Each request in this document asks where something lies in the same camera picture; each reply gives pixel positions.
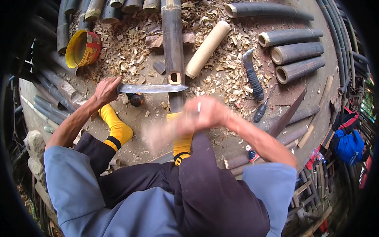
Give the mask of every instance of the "man's hand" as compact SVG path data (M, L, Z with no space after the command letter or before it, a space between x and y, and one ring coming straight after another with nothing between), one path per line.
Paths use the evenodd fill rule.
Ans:
M116 87L119 83L121 83L121 77L106 77L97 84L92 97L100 105L100 108L117 99Z
M196 114L200 103L200 113L193 121L193 130L199 131L211 127L226 126L233 112L211 96L190 99L184 105L184 112Z

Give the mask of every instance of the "knife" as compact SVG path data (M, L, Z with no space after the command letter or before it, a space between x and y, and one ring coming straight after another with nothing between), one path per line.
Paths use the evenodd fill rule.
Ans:
M120 83L116 88L116 93L172 93L184 91L187 89L186 85L132 85Z

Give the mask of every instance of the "yellow sock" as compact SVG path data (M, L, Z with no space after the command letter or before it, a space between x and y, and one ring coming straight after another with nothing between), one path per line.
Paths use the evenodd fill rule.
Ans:
M110 104L106 104L99 109L99 115L111 130L111 134L104 143L118 151L121 146L132 138L133 130L117 117Z
M167 120L171 120L182 112L179 113L170 113L166 116ZM183 159L191 156L191 143L192 143L193 134L187 134L182 136L179 139L173 141L173 151L174 151L174 161L175 165L179 167Z

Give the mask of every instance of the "man's left hand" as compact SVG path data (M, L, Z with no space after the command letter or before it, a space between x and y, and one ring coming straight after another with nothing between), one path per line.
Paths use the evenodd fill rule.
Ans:
M121 77L106 77L101 80L92 96L99 103L100 108L117 99L116 87L121 83Z

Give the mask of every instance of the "yellow container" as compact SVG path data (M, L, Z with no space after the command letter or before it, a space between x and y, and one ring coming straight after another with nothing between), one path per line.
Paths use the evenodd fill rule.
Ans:
M79 30L70 39L66 49L69 68L82 67L96 61L101 50L100 37L90 31Z

